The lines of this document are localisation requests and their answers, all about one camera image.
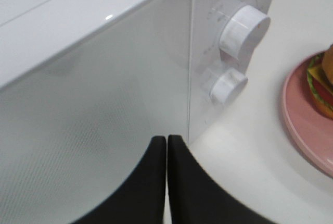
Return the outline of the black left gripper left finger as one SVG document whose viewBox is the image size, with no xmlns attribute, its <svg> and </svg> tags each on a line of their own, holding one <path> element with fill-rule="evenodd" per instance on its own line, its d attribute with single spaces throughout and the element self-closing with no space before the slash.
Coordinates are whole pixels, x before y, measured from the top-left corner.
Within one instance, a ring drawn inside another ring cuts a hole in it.
<svg viewBox="0 0 333 224">
<path fill-rule="evenodd" d="M 165 177 L 166 139 L 154 136 L 122 185 L 75 223 L 163 223 Z"/>
</svg>

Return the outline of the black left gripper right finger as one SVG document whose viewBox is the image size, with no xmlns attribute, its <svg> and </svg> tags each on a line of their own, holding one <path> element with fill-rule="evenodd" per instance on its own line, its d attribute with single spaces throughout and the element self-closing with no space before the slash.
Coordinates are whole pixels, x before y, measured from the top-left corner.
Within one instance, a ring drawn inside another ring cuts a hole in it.
<svg viewBox="0 0 333 224">
<path fill-rule="evenodd" d="M 173 223 L 260 223 L 209 177 L 180 135 L 168 137 L 168 189 Z"/>
</svg>

